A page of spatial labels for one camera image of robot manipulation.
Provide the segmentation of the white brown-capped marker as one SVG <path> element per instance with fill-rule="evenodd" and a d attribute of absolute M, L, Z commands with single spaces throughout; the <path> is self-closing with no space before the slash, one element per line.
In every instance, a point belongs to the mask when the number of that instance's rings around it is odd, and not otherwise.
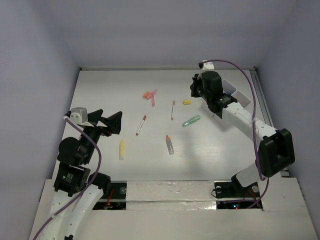
<path fill-rule="evenodd" d="M 138 136 L 138 135 L 140 134 L 140 131 L 141 131 L 142 127 L 143 127 L 143 124 L 144 124 L 145 121 L 146 121 L 146 118 L 147 118 L 147 116 L 144 115 L 143 118 L 142 118 L 142 120 L 141 120 L 141 122 L 140 122 L 140 124 L 139 124 L 139 127 L 138 127 L 138 129 L 137 129 L 137 131 L 136 131 L 136 133 L 135 133 L 136 136 Z"/>
<path fill-rule="evenodd" d="M 172 101 L 172 108 L 171 108 L 171 115 L 170 115 L 170 119 L 171 119 L 172 121 L 174 120 L 175 105 L 176 105 L 176 101 L 173 100 L 173 101 Z"/>

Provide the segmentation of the pink highlighter pen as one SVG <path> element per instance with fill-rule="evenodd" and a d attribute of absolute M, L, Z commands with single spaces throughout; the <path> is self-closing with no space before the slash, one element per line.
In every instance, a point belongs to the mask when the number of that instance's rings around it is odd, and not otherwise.
<path fill-rule="evenodd" d="M 154 90 L 154 91 L 150 94 L 152 107 L 155 107 L 155 105 L 156 105 L 156 102 L 155 102 L 155 94 L 156 94 L 156 93 L 157 93 L 157 90 Z"/>

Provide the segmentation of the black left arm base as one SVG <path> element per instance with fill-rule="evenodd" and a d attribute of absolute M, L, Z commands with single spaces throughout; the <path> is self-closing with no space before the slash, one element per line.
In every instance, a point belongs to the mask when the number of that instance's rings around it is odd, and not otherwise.
<path fill-rule="evenodd" d="M 93 210 L 125 210 L 127 201 L 127 182 L 112 181 L 108 195 L 103 195 Z"/>

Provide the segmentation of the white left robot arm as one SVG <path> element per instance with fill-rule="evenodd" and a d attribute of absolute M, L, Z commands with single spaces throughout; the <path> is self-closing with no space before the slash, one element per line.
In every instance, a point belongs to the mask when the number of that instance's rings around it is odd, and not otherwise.
<path fill-rule="evenodd" d="M 100 198 L 112 195 L 110 176 L 100 173 L 99 139 L 119 135 L 122 111 L 104 117 L 103 110 L 70 109 L 64 121 L 80 136 L 66 137 L 58 146 L 57 174 L 48 219 L 35 233 L 35 240 L 75 240 L 90 211 Z"/>

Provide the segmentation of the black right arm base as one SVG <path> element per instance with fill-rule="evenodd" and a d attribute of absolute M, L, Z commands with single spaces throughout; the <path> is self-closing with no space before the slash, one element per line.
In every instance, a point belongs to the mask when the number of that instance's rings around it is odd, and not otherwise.
<path fill-rule="evenodd" d="M 230 181 L 216 181 L 210 194 L 216 199 L 218 210 L 263 208 L 258 183 L 243 187 L 235 176 Z"/>

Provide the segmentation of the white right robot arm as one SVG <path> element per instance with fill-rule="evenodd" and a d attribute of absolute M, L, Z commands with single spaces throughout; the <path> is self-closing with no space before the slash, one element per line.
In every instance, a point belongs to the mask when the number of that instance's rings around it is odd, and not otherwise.
<path fill-rule="evenodd" d="M 217 198 L 242 198 L 261 178 L 271 178 L 295 162 L 292 134 L 278 130 L 247 111 L 249 99 L 223 80 L 216 71 L 195 74 L 191 96 L 202 98 L 216 119 L 236 127 L 252 140 L 257 151 L 254 163 L 227 182 L 216 182 Z"/>

